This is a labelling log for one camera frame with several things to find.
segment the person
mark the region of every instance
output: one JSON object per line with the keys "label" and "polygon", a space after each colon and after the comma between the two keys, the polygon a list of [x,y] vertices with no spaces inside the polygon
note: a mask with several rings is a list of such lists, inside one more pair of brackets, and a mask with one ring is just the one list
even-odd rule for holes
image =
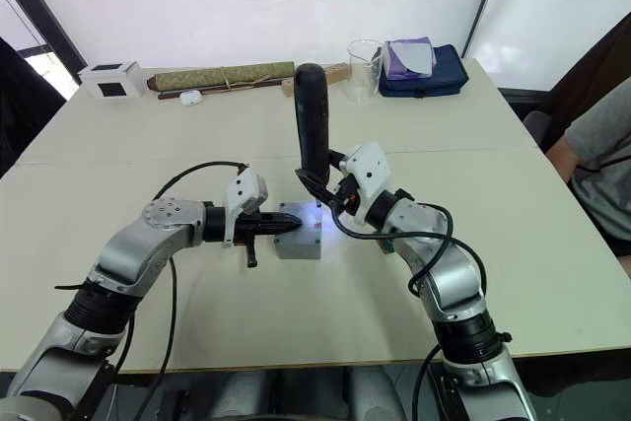
{"label": "person", "polygon": [[631,277],[631,77],[546,154]]}

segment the floor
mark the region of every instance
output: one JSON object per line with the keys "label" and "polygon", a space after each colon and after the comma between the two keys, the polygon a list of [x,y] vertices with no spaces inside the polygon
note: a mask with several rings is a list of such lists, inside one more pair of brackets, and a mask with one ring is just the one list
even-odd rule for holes
{"label": "floor", "polygon": [[[386,373],[394,383],[407,419],[411,419],[412,388],[418,371],[417,365],[386,366]],[[421,389],[419,418],[422,421],[440,421],[431,384],[424,381]],[[166,389],[190,389],[191,410],[182,415],[180,421],[199,421],[207,397],[203,393],[212,391],[213,382],[208,375],[191,374],[167,376],[164,385],[154,396],[142,421],[154,421],[160,408],[162,392]],[[0,378],[0,393],[4,392]],[[104,397],[95,416],[95,421],[129,420],[138,407],[145,388],[140,386],[118,386],[115,403],[112,404],[113,388]],[[631,420],[631,379],[621,382],[598,382],[573,386],[560,394],[541,398],[531,397],[539,421],[629,421]]]}

